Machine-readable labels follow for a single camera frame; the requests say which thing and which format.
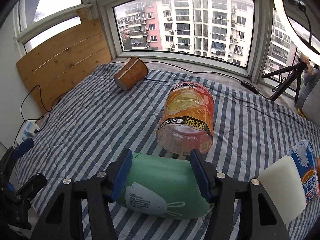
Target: wooden plank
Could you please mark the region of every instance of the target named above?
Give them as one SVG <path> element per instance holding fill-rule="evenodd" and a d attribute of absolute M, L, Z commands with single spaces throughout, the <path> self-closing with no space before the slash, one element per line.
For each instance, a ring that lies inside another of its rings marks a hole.
<path fill-rule="evenodd" d="M 104 48 L 83 61 L 74 65 L 72 68 L 55 78 L 48 86 L 42 89 L 42 98 L 47 109 L 51 109 L 53 101 L 61 94 L 73 89 L 79 82 L 95 70 L 97 65 L 109 63 L 111 55 L 108 48 Z M 39 90 L 33 95 L 42 113 L 46 113 L 39 100 Z"/>
<path fill-rule="evenodd" d="M 51 83 L 52 80 L 72 68 L 78 62 L 105 47 L 107 47 L 107 43 L 103 33 L 94 35 L 73 45 L 47 61 L 33 72 L 24 83 L 28 90 L 31 90 L 37 84 L 43 89 Z"/>
<path fill-rule="evenodd" d="M 98 33 L 102 33 L 100 20 L 94 19 L 67 29 L 41 43 L 17 62 L 22 80 L 26 80 L 33 71 L 58 53 Z"/>

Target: striped bedsheet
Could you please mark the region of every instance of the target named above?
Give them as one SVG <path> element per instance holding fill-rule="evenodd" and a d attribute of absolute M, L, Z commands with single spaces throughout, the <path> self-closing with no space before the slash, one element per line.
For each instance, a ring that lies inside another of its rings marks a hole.
<path fill-rule="evenodd" d="M 198 82 L 213 95 L 214 144 L 206 161 L 214 163 L 218 171 L 248 181 L 302 138 L 311 141 L 320 157 L 320 128 L 283 106 L 197 76 L 158 70 L 149 71 L 134 88 L 122 91 L 113 81 L 120 68 L 116 64 L 100 65 L 71 90 L 34 138 L 35 147 L 17 162 L 18 184 L 36 172 L 47 178 L 47 186 L 33 200 L 38 214 L 64 178 L 90 178 L 115 161 L 124 147 L 181 158 L 157 145 L 155 130 L 170 88 L 182 81 Z M 287 225 L 292 240 L 305 237 L 320 215 L 319 204 L 318 198 Z M 109 208 L 118 238 L 125 240 L 200 240 L 210 218 L 171 220 L 132 212 L 116 203 Z M 85 200 L 82 209 L 84 234 L 90 239 Z M 239 214 L 240 203 L 235 202 L 231 240 L 237 236 Z"/>

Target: pink building wall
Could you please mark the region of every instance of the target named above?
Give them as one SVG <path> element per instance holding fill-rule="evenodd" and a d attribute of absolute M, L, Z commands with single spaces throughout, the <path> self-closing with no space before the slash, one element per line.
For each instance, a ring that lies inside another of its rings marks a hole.
<path fill-rule="evenodd" d="M 147 2 L 150 3 L 150 5 L 152 5 L 152 7 L 145 7 L 145 16 L 147 19 L 147 25 L 146 27 L 149 28 L 149 24 L 155 24 L 156 25 L 156 29 L 155 30 L 148 30 L 148 38 L 147 40 L 151 40 L 150 36 L 157 36 L 157 41 L 151 41 L 150 42 L 150 50 L 151 47 L 157 47 L 158 50 L 162 50 L 162 46 L 161 46 L 161 35 L 160 35 L 160 28 L 159 28 L 159 20 L 158 20 L 158 12 L 157 12 L 157 5 L 156 5 L 156 1 L 154 0 L 145 0 Z M 153 19 L 148 19 L 148 12 L 153 12 Z"/>

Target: orange paper cup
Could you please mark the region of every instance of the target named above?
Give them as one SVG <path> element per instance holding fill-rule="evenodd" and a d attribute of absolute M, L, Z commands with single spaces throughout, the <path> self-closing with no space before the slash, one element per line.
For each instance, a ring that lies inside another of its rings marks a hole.
<path fill-rule="evenodd" d="M 118 87 L 127 91 L 146 75 L 148 75 L 146 64 L 141 59 L 133 57 L 117 74 L 115 74 L 113 79 Z"/>

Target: tripod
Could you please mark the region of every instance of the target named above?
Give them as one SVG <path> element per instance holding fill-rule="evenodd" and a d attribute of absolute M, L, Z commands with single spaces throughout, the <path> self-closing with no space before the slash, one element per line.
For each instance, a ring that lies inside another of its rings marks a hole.
<path fill-rule="evenodd" d="M 296 89 L 296 96 L 294 99 L 294 103 L 295 104 L 297 103 L 299 91 L 300 91 L 300 85 L 301 85 L 301 74 L 303 73 L 303 70 L 307 67 L 307 64 L 300 61 L 300 58 L 298 58 L 298 60 L 299 60 L 299 63 L 294 66 L 285 67 L 285 68 L 270 72 L 268 74 L 263 74 L 261 76 L 262 78 L 267 78 L 267 77 L 272 77 L 275 75 L 289 72 L 289 76 L 286 78 L 286 80 L 283 83 L 280 84 L 280 86 L 277 88 L 275 93 L 269 98 L 269 100 L 275 101 L 297 78 L 297 89 Z"/>

